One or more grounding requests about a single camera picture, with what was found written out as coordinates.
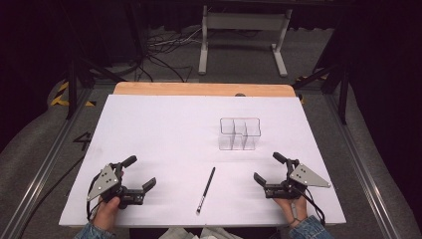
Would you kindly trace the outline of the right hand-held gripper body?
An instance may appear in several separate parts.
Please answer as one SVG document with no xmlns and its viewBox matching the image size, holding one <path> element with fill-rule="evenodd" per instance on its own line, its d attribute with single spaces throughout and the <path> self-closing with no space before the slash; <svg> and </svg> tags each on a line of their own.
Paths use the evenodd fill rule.
<svg viewBox="0 0 422 239">
<path fill-rule="evenodd" d="M 279 184 L 264 182 L 267 198 L 299 199 L 309 186 L 330 188 L 331 184 L 297 159 L 283 159 L 287 178 Z"/>
</svg>

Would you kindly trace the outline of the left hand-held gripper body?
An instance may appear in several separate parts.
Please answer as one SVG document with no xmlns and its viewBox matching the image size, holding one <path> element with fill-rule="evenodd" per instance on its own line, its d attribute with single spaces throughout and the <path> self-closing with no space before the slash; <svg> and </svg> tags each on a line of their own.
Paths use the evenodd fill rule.
<svg viewBox="0 0 422 239">
<path fill-rule="evenodd" d="M 100 197 L 103 201 L 119 198 L 119 209 L 128 205 L 142 205 L 145 196 L 144 189 L 128 189 L 122 185 L 122 170 L 131 165 L 131 162 L 107 164 L 101 172 L 93 178 L 87 195 L 87 204 Z"/>
</svg>

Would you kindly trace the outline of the person's left hand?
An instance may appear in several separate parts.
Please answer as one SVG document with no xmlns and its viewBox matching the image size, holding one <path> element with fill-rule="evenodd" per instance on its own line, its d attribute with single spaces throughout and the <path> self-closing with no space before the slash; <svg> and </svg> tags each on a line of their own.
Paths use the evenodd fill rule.
<svg viewBox="0 0 422 239">
<path fill-rule="evenodd" d="M 114 197 L 109 202 L 102 201 L 93 220 L 93 224 L 102 230 L 112 232 L 119 203 L 120 199 L 118 197 Z"/>
</svg>

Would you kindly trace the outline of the person's right hand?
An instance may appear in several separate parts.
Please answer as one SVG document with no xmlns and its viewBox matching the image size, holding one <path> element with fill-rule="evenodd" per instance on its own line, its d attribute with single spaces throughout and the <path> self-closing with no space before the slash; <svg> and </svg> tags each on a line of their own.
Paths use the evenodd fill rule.
<svg viewBox="0 0 422 239">
<path fill-rule="evenodd" d="M 288 224 L 294 218 L 302 221 L 308 218 L 307 201 L 303 196 L 299 199 L 274 198 L 274 201 L 281 207 Z"/>
</svg>

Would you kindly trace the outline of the white table cover sheet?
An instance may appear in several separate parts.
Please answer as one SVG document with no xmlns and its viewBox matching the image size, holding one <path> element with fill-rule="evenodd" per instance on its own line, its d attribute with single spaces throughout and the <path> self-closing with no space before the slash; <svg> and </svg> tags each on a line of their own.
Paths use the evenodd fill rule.
<svg viewBox="0 0 422 239">
<path fill-rule="evenodd" d="M 258 118 L 255 150 L 220 150 L 221 118 Z M 303 107 L 296 97 L 125 96 L 107 98 L 92 142 L 62 213 L 63 226 L 87 221 L 92 179 L 108 163 L 135 155 L 122 183 L 156 185 L 142 205 L 119 212 L 121 227 L 276 226 L 286 219 L 254 180 L 285 179 L 273 153 L 298 159 L 322 178 L 329 174 Z M 200 214 L 196 209 L 213 167 L 214 177 Z"/>
</svg>

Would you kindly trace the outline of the clear plastic compartment organizer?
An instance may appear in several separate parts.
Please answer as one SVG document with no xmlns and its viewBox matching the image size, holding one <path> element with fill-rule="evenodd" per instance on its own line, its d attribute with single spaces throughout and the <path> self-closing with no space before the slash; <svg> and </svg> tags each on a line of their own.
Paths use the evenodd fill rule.
<svg viewBox="0 0 422 239">
<path fill-rule="evenodd" d="M 219 149 L 255 150 L 261 135 L 258 118 L 221 118 Z"/>
</svg>

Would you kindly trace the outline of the black pencil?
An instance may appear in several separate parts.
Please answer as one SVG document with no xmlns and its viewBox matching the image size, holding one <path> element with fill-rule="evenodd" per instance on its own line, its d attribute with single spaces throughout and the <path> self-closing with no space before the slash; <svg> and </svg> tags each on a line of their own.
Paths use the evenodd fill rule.
<svg viewBox="0 0 422 239">
<path fill-rule="evenodd" d="M 197 214 L 200 214 L 200 213 L 201 213 L 201 210 L 202 210 L 202 207 L 203 207 L 203 204 L 204 204 L 205 198 L 206 198 L 206 196 L 207 196 L 207 193 L 208 193 L 209 187 L 210 187 L 210 185 L 211 185 L 212 179 L 213 179 L 213 177 L 214 177 L 215 171 L 216 171 L 216 167 L 214 166 L 214 167 L 212 168 L 212 170 L 211 170 L 211 173 L 210 173 L 209 178 L 208 178 L 208 180 L 207 180 L 207 184 L 206 184 L 206 186 L 205 186 L 205 189 L 204 189 L 204 191 L 203 191 L 203 193 L 202 193 L 202 196 L 201 196 L 200 202 L 199 202 L 198 207 L 197 207 L 197 209 L 196 209 L 196 213 L 197 213 Z"/>
</svg>

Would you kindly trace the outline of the black metal stand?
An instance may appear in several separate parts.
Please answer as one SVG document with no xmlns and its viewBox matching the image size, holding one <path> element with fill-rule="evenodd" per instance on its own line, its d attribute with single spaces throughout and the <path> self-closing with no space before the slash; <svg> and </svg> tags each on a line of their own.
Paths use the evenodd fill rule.
<svg viewBox="0 0 422 239">
<path fill-rule="evenodd" d="M 46 0 L 69 56 L 69 109 L 80 107 L 78 87 L 96 79 L 120 83 L 146 55 L 136 0 Z"/>
<path fill-rule="evenodd" d="M 343 124 L 346 124 L 345 112 L 348 93 L 347 60 L 344 52 L 344 44 L 347 42 L 346 37 L 345 23 L 340 20 L 319 56 L 313 73 L 305 78 L 300 77 L 298 81 L 292 84 L 293 89 L 298 90 L 326 76 L 320 90 L 323 94 L 329 95 L 334 92 L 337 86 L 340 86 L 337 113 Z"/>
</svg>

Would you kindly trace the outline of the yellow and black floor tape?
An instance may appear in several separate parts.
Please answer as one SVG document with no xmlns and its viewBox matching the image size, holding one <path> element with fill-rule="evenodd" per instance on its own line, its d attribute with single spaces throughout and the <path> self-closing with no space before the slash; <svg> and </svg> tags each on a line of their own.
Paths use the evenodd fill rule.
<svg viewBox="0 0 422 239">
<path fill-rule="evenodd" d="M 63 99 L 63 95 L 65 91 L 69 88 L 69 82 L 63 81 L 61 85 L 59 86 L 58 91 L 54 95 L 51 106 L 66 106 L 68 107 L 70 105 L 70 102 L 68 100 Z"/>
</svg>

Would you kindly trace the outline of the white metal stand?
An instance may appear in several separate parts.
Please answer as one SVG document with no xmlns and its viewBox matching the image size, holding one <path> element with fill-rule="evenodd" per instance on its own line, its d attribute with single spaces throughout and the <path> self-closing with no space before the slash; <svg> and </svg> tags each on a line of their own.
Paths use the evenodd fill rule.
<svg viewBox="0 0 422 239">
<path fill-rule="evenodd" d="M 207 73 L 208 60 L 208 30 L 252 30 L 278 31 L 277 43 L 271 45 L 271 50 L 279 71 L 284 78 L 288 75 L 281 49 L 288 31 L 293 10 L 288 9 L 283 14 L 252 14 L 252 13 L 215 13 L 210 12 L 207 6 L 202 10 L 202 42 L 198 65 L 198 74 Z"/>
</svg>

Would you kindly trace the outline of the aluminium floor rail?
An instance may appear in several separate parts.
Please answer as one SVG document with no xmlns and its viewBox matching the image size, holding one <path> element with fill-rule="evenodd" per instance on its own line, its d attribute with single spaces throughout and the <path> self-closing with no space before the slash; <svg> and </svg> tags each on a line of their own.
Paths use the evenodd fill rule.
<svg viewBox="0 0 422 239">
<path fill-rule="evenodd" d="M 386 239 L 403 239 L 397 227 L 394 225 L 390 213 L 387 211 L 387 207 L 375 181 L 373 180 L 373 177 L 370 175 L 365 163 L 361 160 L 357 146 L 348 126 L 342 122 L 338 115 L 335 98 L 332 95 L 324 95 L 324 98 L 332 116 L 334 117 L 335 124 L 337 125 L 340 134 L 345 140 L 348 151 L 351 155 L 352 166 L 383 236 Z"/>
<path fill-rule="evenodd" d="M 78 91 L 72 116 L 65 107 L 49 107 L 0 153 L 0 239 L 15 239 L 23 230 L 91 93 L 90 89 Z"/>
</svg>

